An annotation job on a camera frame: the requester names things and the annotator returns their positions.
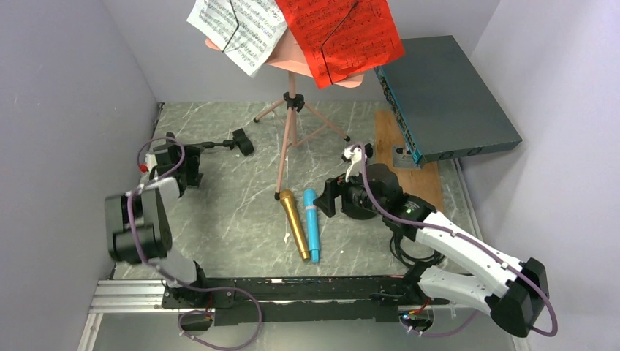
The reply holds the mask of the blue toy microphone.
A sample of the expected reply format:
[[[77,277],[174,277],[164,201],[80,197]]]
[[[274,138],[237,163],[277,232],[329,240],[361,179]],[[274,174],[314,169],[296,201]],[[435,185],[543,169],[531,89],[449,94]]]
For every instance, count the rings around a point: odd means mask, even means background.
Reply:
[[[318,210],[314,204],[317,194],[313,189],[305,189],[303,192],[303,204],[306,212],[306,224],[308,245],[311,261],[320,262],[320,232],[318,223]]]

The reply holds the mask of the gold toy microphone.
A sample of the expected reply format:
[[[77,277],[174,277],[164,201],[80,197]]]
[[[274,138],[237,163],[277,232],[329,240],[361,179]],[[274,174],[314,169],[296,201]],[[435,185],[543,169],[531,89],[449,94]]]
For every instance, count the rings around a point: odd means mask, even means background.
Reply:
[[[299,213],[297,210],[297,201],[291,190],[285,189],[279,193],[279,201],[287,216],[292,236],[295,240],[298,253],[303,261],[310,260],[309,247],[306,241],[306,236],[303,231],[303,226],[300,221]]]

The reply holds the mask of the black desktop mic stand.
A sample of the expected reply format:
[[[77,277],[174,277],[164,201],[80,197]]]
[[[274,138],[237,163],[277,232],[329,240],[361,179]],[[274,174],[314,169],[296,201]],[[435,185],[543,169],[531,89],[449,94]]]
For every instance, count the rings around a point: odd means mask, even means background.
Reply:
[[[368,198],[361,175],[362,149],[365,151],[366,159],[373,156],[373,146],[370,143],[364,144],[363,148],[357,144],[347,146],[341,155],[341,158],[349,163],[344,176],[342,212],[356,220],[367,220],[376,216],[372,211],[373,205]]]
[[[201,150],[215,148],[219,146],[229,148],[230,150],[238,148],[244,156],[248,156],[254,153],[254,145],[246,135],[243,128],[232,131],[232,139],[229,140],[223,140],[221,142],[205,141],[201,143],[185,143],[184,146],[199,148]]]

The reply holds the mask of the pink music stand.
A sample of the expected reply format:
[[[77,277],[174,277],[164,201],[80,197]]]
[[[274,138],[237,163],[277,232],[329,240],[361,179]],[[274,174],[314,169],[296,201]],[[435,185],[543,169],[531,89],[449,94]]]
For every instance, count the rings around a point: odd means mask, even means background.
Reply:
[[[287,72],[288,79],[288,90],[284,92],[283,97],[276,100],[270,107],[264,109],[259,115],[253,118],[253,122],[257,123],[269,113],[274,113],[276,108],[282,105],[287,107],[287,115],[284,122],[284,137],[280,152],[279,170],[276,180],[276,189],[274,192],[274,198],[279,200],[282,179],[284,176],[284,164],[287,160],[287,150],[289,148],[305,143],[326,128],[332,129],[346,142],[350,141],[350,136],[343,129],[336,126],[330,119],[319,112],[315,107],[305,102],[303,95],[297,91],[296,77],[299,75],[310,77],[311,72],[306,62],[306,58],[290,30],[286,30],[284,32],[265,63],[269,66],[279,68]],[[303,109],[309,110],[323,122],[323,125],[319,129],[299,140],[297,136],[297,116]]]

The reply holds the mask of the white sheet music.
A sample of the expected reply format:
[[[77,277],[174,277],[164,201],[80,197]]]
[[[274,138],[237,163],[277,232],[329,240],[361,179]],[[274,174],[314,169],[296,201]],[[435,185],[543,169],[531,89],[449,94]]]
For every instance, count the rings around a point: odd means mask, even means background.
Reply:
[[[196,1],[186,22],[250,77],[257,74],[287,29],[275,1]]]

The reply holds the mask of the red sheet music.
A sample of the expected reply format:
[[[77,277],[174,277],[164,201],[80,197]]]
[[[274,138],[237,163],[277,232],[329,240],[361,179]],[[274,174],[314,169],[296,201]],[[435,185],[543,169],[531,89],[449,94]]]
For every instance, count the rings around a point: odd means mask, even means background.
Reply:
[[[387,1],[281,0],[276,4],[318,88],[404,55]]]

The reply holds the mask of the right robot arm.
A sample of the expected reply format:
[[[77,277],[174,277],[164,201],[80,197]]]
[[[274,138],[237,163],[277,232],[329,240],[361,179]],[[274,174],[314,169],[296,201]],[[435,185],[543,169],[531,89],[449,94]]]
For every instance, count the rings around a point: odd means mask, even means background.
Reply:
[[[454,224],[424,199],[407,194],[398,178],[384,164],[369,165],[366,174],[342,174],[325,181],[313,205],[328,217],[341,211],[357,220],[381,216],[395,239],[407,238],[425,245],[466,270],[444,271],[430,262],[409,269],[403,283],[404,297],[411,303],[442,299],[487,314],[509,334],[524,338],[535,327],[543,309],[549,311],[552,329],[557,319],[549,301],[545,266],[533,257],[519,260],[494,249]]]

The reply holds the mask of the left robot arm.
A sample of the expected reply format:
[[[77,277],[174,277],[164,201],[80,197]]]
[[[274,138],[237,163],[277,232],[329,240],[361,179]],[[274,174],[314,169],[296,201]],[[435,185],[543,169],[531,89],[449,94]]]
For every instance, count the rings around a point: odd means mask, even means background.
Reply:
[[[153,149],[151,177],[133,190],[105,198],[107,250],[116,263],[152,268],[164,278],[171,296],[199,307],[208,301],[211,288],[202,268],[174,248],[167,218],[197,168],[173,135],[163,140]]]

